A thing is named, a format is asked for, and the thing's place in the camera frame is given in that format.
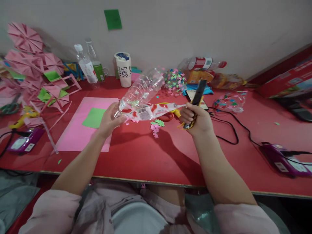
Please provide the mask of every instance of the purple glue gun stand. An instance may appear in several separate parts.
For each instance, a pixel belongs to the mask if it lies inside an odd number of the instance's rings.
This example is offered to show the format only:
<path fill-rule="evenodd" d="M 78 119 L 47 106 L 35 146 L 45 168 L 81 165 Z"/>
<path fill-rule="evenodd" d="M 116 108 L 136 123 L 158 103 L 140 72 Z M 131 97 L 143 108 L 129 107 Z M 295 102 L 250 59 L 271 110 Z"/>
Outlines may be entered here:
<path fill-rule="evenodd" d="M 19 137 L 7 150 L 18 154 L 29 153 L 38 143 L 45 131 L 41 128 L 29 128 L 26 133 L 29 133 L 27 137 Z"/>
<path fill-rule="evenodd" d="M 305 167 L 304 165 L 292 162 L 300 162 L 296 157 L 294 156 L 287 156 L 291 152 L 296 151 L 288 151 L 283 146 L 279 144 L 265 144 L 260 146 L 260 150 L 262 153 L 266 156 L 268 161 L 271 163 L 271 165 L 277 169 L 280 173 L 287 175 L 289 177 L 296 177 L 296 176 L 312 176 L 312 172 Z"/>

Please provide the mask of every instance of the red box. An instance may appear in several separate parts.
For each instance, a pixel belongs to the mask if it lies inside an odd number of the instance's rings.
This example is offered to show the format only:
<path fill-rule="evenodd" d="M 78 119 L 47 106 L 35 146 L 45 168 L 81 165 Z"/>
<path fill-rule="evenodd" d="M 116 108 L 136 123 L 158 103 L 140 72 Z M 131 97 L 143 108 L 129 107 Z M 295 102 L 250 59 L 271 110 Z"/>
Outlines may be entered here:
<path fill-rule="evenodd" d="M 256 89 L 256 91 L 265 98 L 284 97 L 298 91 L 300 93 L 308 92 L 311 87 L 310 84 L 305 84 L 305 81 L 310 79 L 312 79 L 312 59 L 276 76 Z"/>

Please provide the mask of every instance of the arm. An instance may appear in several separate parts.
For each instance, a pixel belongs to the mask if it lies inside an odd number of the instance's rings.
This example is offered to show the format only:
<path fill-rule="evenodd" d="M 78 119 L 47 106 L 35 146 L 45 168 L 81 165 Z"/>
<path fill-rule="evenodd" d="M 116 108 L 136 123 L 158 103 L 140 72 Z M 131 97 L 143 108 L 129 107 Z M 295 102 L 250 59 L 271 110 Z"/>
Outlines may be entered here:
<path fill-rule="evenodd" d="M 188 130 L 192 135 L 206 186 L 216 204 L 257 205 L 251 191 L 224 156 L 214 134 L 208 112 L 198 106 L 187 103 L 181 111 L 181 121 L 189 124 L 194 113 L 197 120 Z"/>
<path fill-rule="evenodd" d="M 118 106 L 115 102 L 105 111 L 100 127 L 83 151 L 65 168 L 57 178 L 51 189 L 64 190 L 72 194 L 81 195 L 89 184 L 94 168 L 106 138 L 115 127 L 122 124 L 125 116 L 112 120 L 114 109 Z"/>

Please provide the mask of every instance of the red table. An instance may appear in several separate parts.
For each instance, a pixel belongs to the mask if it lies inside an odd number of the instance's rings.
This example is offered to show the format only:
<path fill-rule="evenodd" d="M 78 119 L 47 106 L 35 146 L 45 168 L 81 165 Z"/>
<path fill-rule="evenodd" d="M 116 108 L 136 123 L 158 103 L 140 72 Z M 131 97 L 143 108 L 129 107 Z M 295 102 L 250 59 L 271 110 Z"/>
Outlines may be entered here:
<path fill-rule="evenodd" d="M 98 90 L 88 90 L 86 83 L 81 83 L 83 90 L 71 96 L 73 101 L 69 111 L 51 130 L 55 141 L 71 120 L 84 97 L 122 98 L 127 89 L 121 88 L 114 77 L 106 78 Z M 222 95 L 205 95 L 207 105 Z M 151 103 L 175 102 L 183 104 L 186 97 L 153 98 Z M 238 119 L 250 129 L 255 142 L 279 143 L 289 150 L 312 152 L 312 124 L 296 119 L 273 100 L 262 98 L 255 92 L 249 92 L 244 112 L 237 114 Z M 277 173 L 260 153 L 257 146 L 248 139 L 248 132 L 229 114 L 220 114 L 223 120 L 230 121 L 239 136 L 238 145 L 231 145 L 219 140 L 222 150 L 236 171 L 253 192 L 262 194 L 309 196 L 312 197 L 312 178 L 291 179 Z M 52 126 L 55 119 L 47 120 Z M 4 127 L 12 117 L 1 120 Z M 213 121 L 215 133 L 230 141 L 235 141 L 234 133 L 228 124 Z M 204 179 L 198 156 L 191 136 L 177 126 L 173 119 L 161 128 L 159 138 L 155 139 L 150 129 L 150 122 L 142 121 L 122 125 L 112 134 L 110 150 L 101 153 L 94 176 L 127 181 L 142 181 L 181 186 L 204 186 Z M 7 139 L 0 145 L 3 149 Z M 41 138 L 33 151 L 25 156 L 6 153 L 0 159 L 0 167 L 13 170 L 60 173 L 78 155 L 76 151 L 62 151 L 52 154 L 52 146 L 46 136 Z M 302 162 L 312 162 L 311 156 L 298 156 Z"/>

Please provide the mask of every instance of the pink sleeve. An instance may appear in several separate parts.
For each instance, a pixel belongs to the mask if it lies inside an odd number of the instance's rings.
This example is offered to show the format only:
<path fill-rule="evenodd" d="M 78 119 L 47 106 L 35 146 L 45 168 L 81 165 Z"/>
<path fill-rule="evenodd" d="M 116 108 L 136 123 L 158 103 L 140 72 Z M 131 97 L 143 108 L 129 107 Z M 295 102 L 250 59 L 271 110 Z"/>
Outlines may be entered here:
<path fill-rule="evenodd" d="M 223 205 L 214 209 L 224 234 L 236 233 L 270 233 L 279 234 L 275 223 L 260 206 Z"/>
<path fill-rule="evenodd" d="M 61 190 L 43 193 L 19 233 L 70 233 L 81 196 Z"/>

